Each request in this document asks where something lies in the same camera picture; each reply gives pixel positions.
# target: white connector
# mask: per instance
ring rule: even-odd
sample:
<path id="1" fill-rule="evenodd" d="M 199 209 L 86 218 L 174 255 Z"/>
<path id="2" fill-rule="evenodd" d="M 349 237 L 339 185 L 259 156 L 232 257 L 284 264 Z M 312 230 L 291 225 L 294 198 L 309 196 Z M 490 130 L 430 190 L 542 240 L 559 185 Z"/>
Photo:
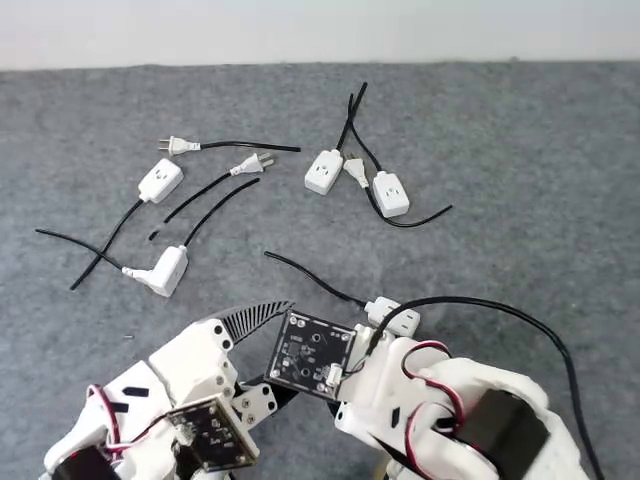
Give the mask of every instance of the white connector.
<path id="1" fill-rule="evenodd" d="M 375 302 L 367 302 L 364 311 L 367 312 L 369 321 L 376 327 L 382 323 L 385 317 L 400 304 L 386 297 L 378 297 Z M 415 310 L 405 310 L 396 315 L 389 325 L 389 330 L 399 337 L 412 337 L 420 323 L 420 314 Z"/>
<path id="2" fill-rule="evenodd" d="M 275 163 L 273 159 L 273 155 L 270 153 L 262 153 L 258 155 L 254 153 L 249 158 L 247 158 L 244 162 L 239 165 L 236 165 L 229 173 L 232 176 L 240 175 L 242 173 L 257 173 L 264 172 L 264 169 L 270 167 Z"/>
<path id="3" fill-rule="evenodd" d="M 361 158 L 354 157 L 352 154 L 347 154 L 346 157 L 343 168 L 357 180 L 360 188 L 368 187 L 369 181 L 364 170 L 364 161 Z"/>
<path id="4" fill-rule="evenodd" d="M 373 193 L 385 218 L 404 215 L 409 211 L 409 197 L 395 173 L 378 172 L 373 179 Z"/>
<path id="5" fill-rule="evenodd" d="M 326 195 L 335 183 L 342 169 L 342 156 L 338 150 L 323 150 L 311 164 L 304 176 L 304 186 L 309 190 Z"/>
<path id="6" fill-rule="evenodd" d="M 185 152 L 197 152 L 200 150 L 199 143 L 189 142 L 184 138 L 174 137 L 173 135 L 168 139 L 161 139 L 158 143 L 158 150 L 169 152 L 170 157 Z"/>
<path id="7" fill-rule="evenodd" d="M 124 267 L 122 273 L 147 285 L 158 295 L 168 298 L 178 286 L 188 263 L 187 247 L 181 245 L 167 248 L 153 270 L 134 270 Z"/>
<path id="8" fill-rule="evenodd" d="M 143 202 L 160 203 L 184 178 L 182 169 L 171 160 L 163 158 L 138 184 Z"/>

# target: circuit board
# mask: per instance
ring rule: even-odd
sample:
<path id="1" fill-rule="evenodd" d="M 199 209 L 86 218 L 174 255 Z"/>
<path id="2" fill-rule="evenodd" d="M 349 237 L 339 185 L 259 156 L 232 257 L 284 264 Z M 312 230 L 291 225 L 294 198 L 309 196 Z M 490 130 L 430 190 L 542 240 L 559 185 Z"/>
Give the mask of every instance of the circuit board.
<path id="1" fill-rule="evenodd" d="M 250 445 L 220 403 L 213 398 L 172 411 L 167 419 L 178 429 L 186 450 L 205 472 L 255 465 L 258 449 Z"/>
<path id="2" fill-rule="evenodd" d="M 335 400 L 355 337 L 351 328 L 291 311 L 282 322 L 265 378 Z"/>

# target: black cable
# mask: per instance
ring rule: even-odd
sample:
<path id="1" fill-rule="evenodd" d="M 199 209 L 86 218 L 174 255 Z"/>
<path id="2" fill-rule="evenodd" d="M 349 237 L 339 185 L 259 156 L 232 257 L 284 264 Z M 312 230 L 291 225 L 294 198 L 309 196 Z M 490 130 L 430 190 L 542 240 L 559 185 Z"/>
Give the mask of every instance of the black cable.
<path id="1" fill-rule="evenodd" d="M 198 233 L 198 230 L 200 230 L 200 227 L 202 227 L 202 225 L 205 224 L 205 222 L 207 220 L 209 220 L 209 218 L 211 217 L 211 215 L 213 215 L 214 213 L 216 213 L 216 211 L 222 207 L 225 203 L 227 203 L 229 200 L 231 200 L 236 194 L 240 193 L 242 190 L 244 190 L 245 188 L 250 187 L 251 185 L 254 185 L 256 183 L 258 183 L 260 181 L 259 178 L 254 178 L 253 180 L 250 180 L 246 183 L 243 183 L 242 185 L 240 185 L 238 188 L 236 188 L 235 190 L 232 190 L 231 193 L 228 193 L 222 200 L 220 200 L 218 203 L 216 203 L 214 205 L 214 207 L 209 210 L 207 212 L 207 214 L 202 217 L 200 219 L 200 221 L 196 224 L 195 227 L 193 227 L 193 230 L 191 230 L 191 233 L 187 236 L 187 239 L 184 241 L 183 245 L 185 247 L 189 246 L 189 243 L 191 243 L 191 240 L 193 240 L 193 237 L 196 235 L 196 233 Z"/>
<path id="2" fill-rule="evenodd" d="M 385 223 L 388 223 L 389 225 L 392 225 L 394 227 L 398 227 L 398 228 L 413 228 L 413 227 L 419 227 L 420 225 L 424 225 L 425 223 L 429 223 L 432 220 L 435 220 L 436 218 L 438 218 L 440 215 L 444 215 L 445 213 L 447 213 L 449 210 L 451 210 L 453 208 L 453 205 L 449 205 L 444 207 L 442 210 L 440 210 L 437 213 L 434 213 L 433 215 L 431 215 L 430 217 L 427 218 L 423 218 L 422 220 L 419 220 L 417 222 L 413 222 L 413 223 L 399 223 L 396 222 L 395 220 L 391 220 L 390 218 L 385 217 L 382 214 L 382 211 L 380 211 L 380 207 L 378 206 L 378 202 L 376 201 L 375 197 L 373 196 L 373 193 L 371 193 L 371 187 L 365 187 L 364 191 L 367 194 L 367 198 L 369 199 L 369 203 L 371 204 L 371 206 L 373 207 L 373 209 L 376 211 L 376 213 L 378 214 L 378 216 L 382 219 L 382 221 L 384 221 Z"/>
<path id="3" fill-rule="evenodd" d="M 67 240 L 68 242 L 75 243 L 76 245 L 80 245 L 81 247 L 86 248 L 87 250 L 91 250 L 93 253 L 98 255 L 100 258 L 106 260 L 111 265 L 116 267 L 118 270 L 122 270 L 123 266 L 118 263 L 113 257 L 107 255 L 106 253 L 102 253 L 98 247 L 95 247 L 83 240 L 78 240 L 77 238 L 73 238 L 69 235 L 65 235 L 64 233 L 54 232 L 52 230 L 45 230 L 42 228 L 36 228 L 37 233 L 42 233 L 43 235 L 49 235 L 51 237 L 61 238 L 62 240 Z"/>
<path id="4" fill-rule="evenodd" d="M 251 147 L 262 148 L 264 150 L 281 150 L 284 152 L 301 152 L 300 147 L 289 147 L 287 145 L 273 145 L 271 143 L 245 142 L 243 140 L 226 140 L 224 142 L 201 143 L 200 149 L 217 148 L 217 147 Z"/>
<path id="5" fill-rule="evenodd" d="M 424 305 L 435 305 L 442 303 L 454 303 L 454 304 L 463 304 L 463 305 L 476 305 L 480 307 L 486 307 L 493 310 L 498 310 L 501 312 L 508 313 L 513 315 L 514 317 L 519 318 L 520 320 L 525 321 L 529 325 L 535 327 L 542 333 L 544 333 L 555 345 L 558 349 L 562 358 L 564 360 L 565 368 L 567 370 L 567 376 L 569 377 L 569 390 L 571 391 L 571 401 L 573 404 L 573 413 L 576 418 L 576 423 L 578 425 L 578 431 L 580 433 L 580 438 L 582 439 L 582 443 L 584 444 L 585 450 L 587 451 L 587 456 L 589 457 L 589 461 L 591 462 L 591 466 L 596 474 L 596 478 L 598 480 L 604 480 L 604 474 L 600 467 L 600 462 L 598 461 L 598 457 L 596 455 L 595 449 L 593 448 L 593 444 L 591 443 L 591 438 L 589 437 L 589 432 L 587 430 L 587 425 L 584 420 L 584 414 L 582 412 L 582 402 L 580 400 L 580 387 L 578 385 L 578 377 L 576 375 L 575 366 L 573 364 L 573 359 L 571 358 L 571 354 L 569 353 L 569 349 L 566 347 L 564 342 L 560 339 L 560 337 L 553 331 L 551 328 L 546 326 L 539 320 L 536 320 L 532 316 L 524 313 L 521 310 L 518 310 L 509 305 L 505 305 L 503 303 L 494 302 L 491 300 L 484 300 L 481 298 L 473 298 L 473 297 L 458 297 L 458 296 L 442 296 L 442 297 L 427 297 L 421 298 L 418 300 L 412 300 L 410 302 L 404 303 L 396 308 L 394 308 L 389 314 L 384 318 L 384 320 L 380 323 L 375 333 L 371 337 L 371 341 L 369 342 L 369 347 L 367 348 L 367 355 L 370 355 L 373 352 L 374 348 L 380 341 L 384 330 L 389 325 L 389 322 L 393 320 L 393 318 L 404 312 L 408 309 L 413 309 L 416 307 L 421 307 Z"/>
<path id="6" fill-rule="evenodd" d="M 342 145 L 344 145 L 344 140 L 347 137 L 347 132 L 349 131 L 349 125 L 353 122 L 353 119 L 356 117 L 356 113 L 358 113 L 358 107 L 360 106 L 360 102 L 362 101 L 362 97 L 364 96 L 364 92 L 367 91 L 367 86 L 369 84 L 364 82 L 360 87 L 360 91 L 358 92 L 358 97 L 356 98 L 356 103 L 353 105 L 353 108 L 349 108 L 349 112 L 347 115 L 347 121 L 344 122 L 344 126 L 342 127 L 342 132 L 340 133 L 340 139 L 336 144 L 336 150 L 342 150 Z"/>
<path id="7" fill-rule="evenodd" d="M 144 202 L 142 200 L 138 199 L 138 201 L 134 203 L 129 210 L 127 210 L 127 212 L 120 219 L 116 227 L 113 229 L 113 231 L 109 235 L 109 238 L 107 239 L 106 243 L 102 247 L 102 250 L 101 250 L 102 253 L 107 253 L 109 251 L 109 248 L 111 247 L 111 244 L 113 243 L 116 236 L 118 235 L 118 232 L 120 232 L 122 225 L 124 225 L 124 223 L 129 219 L 129 217 L 133 215 L 133 212 L 135 212 L 138 209 L 138 207 L 140 207 L 140 205 L 142 205 L 143 203 Z M 69 287 L 69 290 L 75 290 L 76 288 L 78 288 L 78 286 L 80 286 L 80 284 L 84 281 L 84 279 L 89 276 L 89 274 L 93 271 L 94 268 L 96 268 L 96 265 L 98 265 L 100 260 L 102 260 L 102 257 L 100 257 L 100 255 L 96 255 L 94 259 L 91 261 L 91 263 L 87 265 L 87 268 L 84 269 L 84 272 L 82 272 L 80 276 L 76 279 L 76 281 L 73 282 L 73 284 Z"/>
<path id="8" fill-rule="evenodd" d="M 207 193 L 209 190 L 211 190 L 213 187 L 215 187 L 216 185 L 218 185 L 219 183 L 223 182 L 224 180 L 230 177 L 231 177 L 231 173 L 227 172 L 221 175 L 220 177 L 216 178 L 209 185 L 198 190 L 196 193 L 194 193 L 189 198 L 187 198 L 184 202 L 182 202 L 178 207 L 176 207 L 169 215 L 167 215 L 167 217 L 162 221 L 162 223 L 169 223 L 173 217 L 175 217 L 178 213 L 184 210 L 191 202 L 201 197 L 202 195 Z M 148 240 L 153 240 L 154 238 L 156 238 L 158 233 L 160 233 L 160 230 L 154 230 L 153 232 L 151 232 Z"/>
<path id="9" fill-rule="evenodd" d="M 352 102 L 353 102 L 353 93 L 349 96 L 349 108 L 347 109 L 347 115 L 349 115 L 352 111 Z M 366 153 L 369 158 L 371 159 L 371 162 L 373 163 L 373 165 L 376 167 L 376 171 L 380 172 L 382 170 L 384 170 L 384 168 L 382 168 L 382 165 L 380 165 L 380 162 L 378 161 L 378 158 L 373 154 L 373 152 L 371 150 L 369 150 L 369 147 L 367 147 L 365 145 L 365 143 L 362 141 L 362 138 L 360 138 L 360 135 L 358 134 L 358 132 L 356 131 L 356 127 L 353 124 L 353 117 L 355 115 L 352 115 L 351 120 L 349 120 L 349 118 L 347 118 L 347 122 L 349 124 L 349 128 L 351 129 L 351 133 L 353 133 L 354 138 L 356 139 L 356 141 L 358 142 L 358 144 L 360 145 L 360 147 L 362 147 L 362 149 L 364 150 L 364 153 Z"/>
<path id="10" fill-rule="evenodd" d="M 315 273 L 313 273 L 312 271 L 306 269 L 305 267 L 303 267 L 299 263 L 296 263 L 296 262 L 294 262 L 293 260 L 291 260 L 291 259 L 289 259 L 287 257 L 283 257 L 282 255 L 278 255 L 277 253 L 273 253 L 273 252 L 270 252 L 268 250 L 264 251 L 264 255 L 266 257 L 273 258 L 275 260 L 279 260 L 279 261 L 281 261 L 283 263 L 286 263 L 287 265 L 289 265 L 289 266 L 295 268 L 296 270 L 304 273 L 307 277 L 309 277 L 311 280 L 316 282 L 320 287 L 324 288 L 327 292 L 331 293 L 332 295 L 335 295 L 336 297 L 338 297 L 341 300 L 345 300 L 347 302 L 353 302 L 356 305 L 358 305 L 360 308 L 364 308 L 365 305 L 367 304 L 367 302 L 359 300 L 359 299 L 357 299 L 355 297 L 352 297 L 351 295 L 347 295 L 346 293 L 341 292 L 340 290 L 333 288 L 327 282 L 325 282 L 320 277 L 318 277 Z"/>

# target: white wall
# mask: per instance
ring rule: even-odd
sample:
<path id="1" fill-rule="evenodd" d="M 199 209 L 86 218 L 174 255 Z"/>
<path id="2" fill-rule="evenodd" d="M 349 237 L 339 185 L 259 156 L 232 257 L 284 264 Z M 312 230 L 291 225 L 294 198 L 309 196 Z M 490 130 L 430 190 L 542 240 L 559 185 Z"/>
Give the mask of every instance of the white wall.
<path id="1" fill-rule="evenodd" d="M 640 0 L 0 0 L 0 69 L 640 58 Z"/>

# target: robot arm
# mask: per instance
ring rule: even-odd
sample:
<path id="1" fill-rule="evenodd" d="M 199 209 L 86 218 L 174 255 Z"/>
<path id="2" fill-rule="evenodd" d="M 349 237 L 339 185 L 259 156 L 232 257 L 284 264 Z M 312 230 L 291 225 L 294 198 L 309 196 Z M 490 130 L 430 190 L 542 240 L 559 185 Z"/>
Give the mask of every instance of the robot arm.
<path id="1" fill-rule="evenodd" d="M 357 367 L 373 330 L 358 326 Z M 342 382 L 338 429 L 394 458 L 391 479 L 587 480 L 566 426 L 524 375 L 388 332 Z"/>

